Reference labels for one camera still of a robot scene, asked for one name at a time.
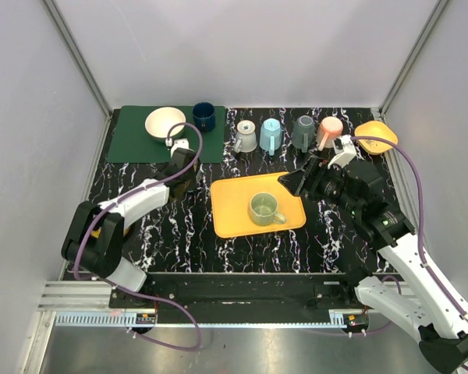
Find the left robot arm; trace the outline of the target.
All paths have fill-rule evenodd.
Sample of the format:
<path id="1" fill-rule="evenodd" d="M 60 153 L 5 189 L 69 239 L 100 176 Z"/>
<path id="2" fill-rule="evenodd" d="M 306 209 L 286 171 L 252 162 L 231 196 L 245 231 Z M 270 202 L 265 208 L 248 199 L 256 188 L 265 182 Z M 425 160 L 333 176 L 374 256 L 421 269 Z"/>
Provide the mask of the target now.
<path id="1" fill-rule="evenodd" d="M 200 180 L 200 162 L 193 150 L 177 148 L 169 163 L 121 196 L 103 203 L 82 202 L 63 242 L 62 257 L 126 289 L 135 308 L 147 307 L 153 290 L 149 276 L 122 256 L 126 232 L 153 210 L 182 199 Z"/>

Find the pink mug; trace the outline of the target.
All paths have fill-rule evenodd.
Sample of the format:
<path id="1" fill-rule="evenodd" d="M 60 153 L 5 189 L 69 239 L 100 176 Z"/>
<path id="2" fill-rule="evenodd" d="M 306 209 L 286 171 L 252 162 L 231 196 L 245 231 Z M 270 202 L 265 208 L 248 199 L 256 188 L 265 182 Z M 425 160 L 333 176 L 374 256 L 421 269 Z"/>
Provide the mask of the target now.
<path id="1" fill-rule="evenodd" d="M 317 150 L 332 148 L 334 140 L 342 135 L 342 130 L 343 124 L 339 118 L 334 116 L 323 118 L 317 129 Z"/>

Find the pale blue-grey mug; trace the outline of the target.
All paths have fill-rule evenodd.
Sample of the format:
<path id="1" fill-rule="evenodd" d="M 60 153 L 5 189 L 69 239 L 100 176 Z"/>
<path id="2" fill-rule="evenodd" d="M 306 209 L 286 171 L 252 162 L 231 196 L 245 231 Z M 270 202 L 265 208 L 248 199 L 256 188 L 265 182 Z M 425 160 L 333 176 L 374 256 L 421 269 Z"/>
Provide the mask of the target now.
<path id="1" fill-rule="evenodd" d="M 256 126 L 250 120 L 242 120 L 236 126 L 235 153 L 250 153 L 257 148 Z"/>

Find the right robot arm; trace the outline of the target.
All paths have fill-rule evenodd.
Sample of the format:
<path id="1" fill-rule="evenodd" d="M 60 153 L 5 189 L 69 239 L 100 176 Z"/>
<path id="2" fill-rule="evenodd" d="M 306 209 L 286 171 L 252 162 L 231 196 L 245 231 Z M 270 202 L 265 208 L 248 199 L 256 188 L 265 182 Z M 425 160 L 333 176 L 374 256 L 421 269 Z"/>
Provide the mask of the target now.
<path id="1" fill-rule="evenodd" d="M 348 309 L 369 306 L 390 319 L 418 344 L 428 363 L 452 373 L 468 361 L 468 301 L 427 253 L 415 228 L 382 191 L 377 168 L 361 160 L 346 166 L 311 157 L 301 168 L 278 178 L 293 196 L 326 200 L 347 213 L 370 250 L 397 270 L 416 302 L 391 291 L 363 265 L 343 266 L 339 300 Z"/>

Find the light blue faceted mug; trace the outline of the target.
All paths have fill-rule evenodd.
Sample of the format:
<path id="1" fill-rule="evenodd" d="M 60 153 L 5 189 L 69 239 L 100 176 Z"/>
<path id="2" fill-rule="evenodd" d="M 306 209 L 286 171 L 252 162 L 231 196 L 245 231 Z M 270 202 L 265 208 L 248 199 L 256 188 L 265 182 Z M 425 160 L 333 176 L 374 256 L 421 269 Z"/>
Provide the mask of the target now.
<path id="1" fill-rule="evenodd" d="M 270 157 L 275 155 L 275 151 L 281 146 L 282 127 L 279 120 L 268 118 L 261 126 L 259 139 L 260 148 L 268 152 Z"/>

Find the orange-inside blue floral mug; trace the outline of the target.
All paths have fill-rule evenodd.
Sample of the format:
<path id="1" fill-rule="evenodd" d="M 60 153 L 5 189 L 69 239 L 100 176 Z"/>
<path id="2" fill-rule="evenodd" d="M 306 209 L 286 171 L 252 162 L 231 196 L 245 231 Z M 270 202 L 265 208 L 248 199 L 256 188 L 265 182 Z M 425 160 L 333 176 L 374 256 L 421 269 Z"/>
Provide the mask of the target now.
<path id="1" fill-rule="evenodd" d="M 199 163 L 194 165 L 194 172 L 195 172 L 195 181 L 197 184 L 199 184 L 202 179 L 202 170 L 201 170 L 201 165 Z"/>

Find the grey-blue faceted mug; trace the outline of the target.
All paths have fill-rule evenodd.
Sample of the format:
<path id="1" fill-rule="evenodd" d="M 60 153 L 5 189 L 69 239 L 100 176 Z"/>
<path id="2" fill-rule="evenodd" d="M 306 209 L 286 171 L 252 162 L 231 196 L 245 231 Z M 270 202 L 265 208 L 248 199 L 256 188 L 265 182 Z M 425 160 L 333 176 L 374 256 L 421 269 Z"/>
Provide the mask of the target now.
<path id="1" fill-rule="evenodd" d="M 307 153 L 315 135 L 315 122 L 309 115 L 296 120 L 292 130 L 292 145 L 302 153 Z"/>

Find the pale green mug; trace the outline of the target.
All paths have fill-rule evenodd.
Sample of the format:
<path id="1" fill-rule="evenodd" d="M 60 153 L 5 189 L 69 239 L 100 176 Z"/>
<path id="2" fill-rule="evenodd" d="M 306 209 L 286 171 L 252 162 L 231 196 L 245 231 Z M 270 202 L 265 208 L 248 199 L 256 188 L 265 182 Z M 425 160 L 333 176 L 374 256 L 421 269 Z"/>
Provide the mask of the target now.
<path id="1" fill-rule="evenodd" d="M 260 192 L 252 197 L 248 208 L 251 221 L 257 226 L 285 224 L 285 215 L 278 211 L 278 200 L 268 192 Z"/>

